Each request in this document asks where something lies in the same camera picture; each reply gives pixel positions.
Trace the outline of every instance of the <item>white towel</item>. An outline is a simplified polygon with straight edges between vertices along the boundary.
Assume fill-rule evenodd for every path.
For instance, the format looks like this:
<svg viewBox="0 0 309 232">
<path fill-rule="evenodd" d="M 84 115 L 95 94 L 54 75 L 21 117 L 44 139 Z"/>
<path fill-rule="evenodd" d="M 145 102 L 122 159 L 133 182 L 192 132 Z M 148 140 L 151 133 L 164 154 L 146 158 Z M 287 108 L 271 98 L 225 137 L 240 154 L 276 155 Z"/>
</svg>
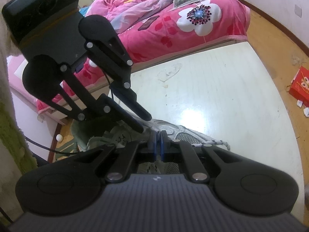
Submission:
<svg viewBox="0 0 309 232">
<path fill-rule="evenodd" d="M 0 9 L 10 0 L 0 0 Z M 9 55 L 17 55 L 18 49 L 10 40 L 10 33 L 5 25 L 2 14 L 0 15 L 0 102 L 4 103 L 6 111 L 10 117 L 15 119 L 15 111 L 13 107 L 12 95 L 9 88 L 7 73 L 7 57 Z M 13 157 L 8 152 L 0 139 L 0 206 L 15 220 L 23 212 L 15 196 L 15 185 L 21 177 L 21 172 L 14 162 Z"/>
</svg>

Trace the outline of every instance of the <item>white paper scrap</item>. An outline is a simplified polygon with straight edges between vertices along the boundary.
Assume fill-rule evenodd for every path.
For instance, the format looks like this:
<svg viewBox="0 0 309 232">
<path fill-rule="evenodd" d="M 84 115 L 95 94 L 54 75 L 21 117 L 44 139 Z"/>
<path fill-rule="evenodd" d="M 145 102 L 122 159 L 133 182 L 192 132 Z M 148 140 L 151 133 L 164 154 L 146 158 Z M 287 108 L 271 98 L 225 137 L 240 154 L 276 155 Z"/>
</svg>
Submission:
<svg viewBox="0 0 309 232">
<path fill-rule="evenodd" d="M 297 100 L 297 106 L 298 106 L 299 108 L 302 108 L 302 101 Z"/>
<path fill-rule="evenodd" d="M 304 109 L 304 114 L 307 118 L 309 118 L 309 107 Z"/>
</svg>

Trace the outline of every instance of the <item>black rubber pad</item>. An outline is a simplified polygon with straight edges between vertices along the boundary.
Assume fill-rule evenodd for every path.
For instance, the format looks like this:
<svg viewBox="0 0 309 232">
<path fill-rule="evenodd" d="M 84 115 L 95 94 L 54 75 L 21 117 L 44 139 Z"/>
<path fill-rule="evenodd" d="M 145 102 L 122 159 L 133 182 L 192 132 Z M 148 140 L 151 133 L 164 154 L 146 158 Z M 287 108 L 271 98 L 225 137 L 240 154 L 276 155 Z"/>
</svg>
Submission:
<svg viewBox="0 0 309 232">
<path fill-rule="evenodd" d="M 305 232 L 292 215 L 249 217 L 222 205 L 182 174 L 132 174 L 109 184 L 88 208 L 63 217 L 22 215 L 12 232 Z"/>
</svg>

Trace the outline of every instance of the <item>green cloth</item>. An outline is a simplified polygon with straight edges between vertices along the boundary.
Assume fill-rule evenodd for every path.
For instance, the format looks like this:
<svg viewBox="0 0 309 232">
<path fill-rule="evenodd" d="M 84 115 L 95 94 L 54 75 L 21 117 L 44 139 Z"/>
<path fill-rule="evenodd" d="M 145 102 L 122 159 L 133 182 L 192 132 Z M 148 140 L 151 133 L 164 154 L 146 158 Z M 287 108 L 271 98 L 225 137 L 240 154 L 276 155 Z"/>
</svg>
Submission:
<svg viewBox="0 0 309 232">
<path fill-rule="evenodd" d="M 10 222 L 7 219 L 5 219 L 3 216 L 0 217 L 0 222 L 6 227 L 10 225 Z"/>
<path fill-rule="evenodd" d="M 87 151 L 90 138 L 102 137 L 105 131 L 110 131 L 116 125 L 109 117 L 101 116 L 86 121 L 73 120 L 70 131 L 81 150 Z"/>
<path fill-rule="evenodd" d="M 75 139 L 72 139 L 70 141 L 68 141 L 67 143 L 65 143 L 64 145 L 62 145 L 59 148 L 56 148 L 57 151 L 59 152 L 64 152 L 64 153 L 76 153 L 78 152 L 78 148 L 77 148 L 77 142 L 75 141 Z M 63 154 L 55 154 L 55 161 L 59 160 L 59 159 L 64 159 L 67 158 L 67 156 L 63 155 Z"/>
<path fill-rule="evenodd" d="M 3 103 L 0 103 L 0 139 L 22 174 L 37 168 L 37 161 L 28 150 L 21 130 L 16 127 Z"/>
</svg>

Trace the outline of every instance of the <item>pink blanket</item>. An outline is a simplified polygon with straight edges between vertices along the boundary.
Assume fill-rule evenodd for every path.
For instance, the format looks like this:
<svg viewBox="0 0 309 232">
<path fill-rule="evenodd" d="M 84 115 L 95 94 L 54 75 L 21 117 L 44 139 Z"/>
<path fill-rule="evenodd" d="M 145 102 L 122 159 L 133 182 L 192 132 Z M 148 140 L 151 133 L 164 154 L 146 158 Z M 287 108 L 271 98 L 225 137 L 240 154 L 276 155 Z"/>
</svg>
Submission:
<svg viewBox="0 0 309 232">
<path fill-rule="evenodd" d="M 112 21 L 143 1 L 149 0 L 96 0 L 87 15 L 97 13 Z M 166 1 L 159 3 L 158 0 L 152 0 L 150 3 L 155 8 L 166 5 Z M 144 8 L 138 17 L 146 12 Z M 138 17 L 131 12 L 126 23 L 120 25 L 120 31 L 132 21 L 138 21 Z M 237 0 L 201 0 L 178 9 L 173 9 L 173 4 L 170 4 L 150 18 L 138 21 L 118 36 L 134 65 L 138 66 L 144 62 L 155 63 L 160 57 L 164 60 L 166 56 L 204 48 L 228 39 L 246 41 L 249 23 L 249 8 Z M 87 88 L 104 80 L 103 72 L 89 60 L 82 71 L 75 75 Z M 68 95 L 74 95 L 65 82 L 63 87 Z M 53 101 L 60 100 L 61 96 L 58 95 Z M 39 100 L 37 107 L 39 112 L 48 108 Z"/>
</svg>

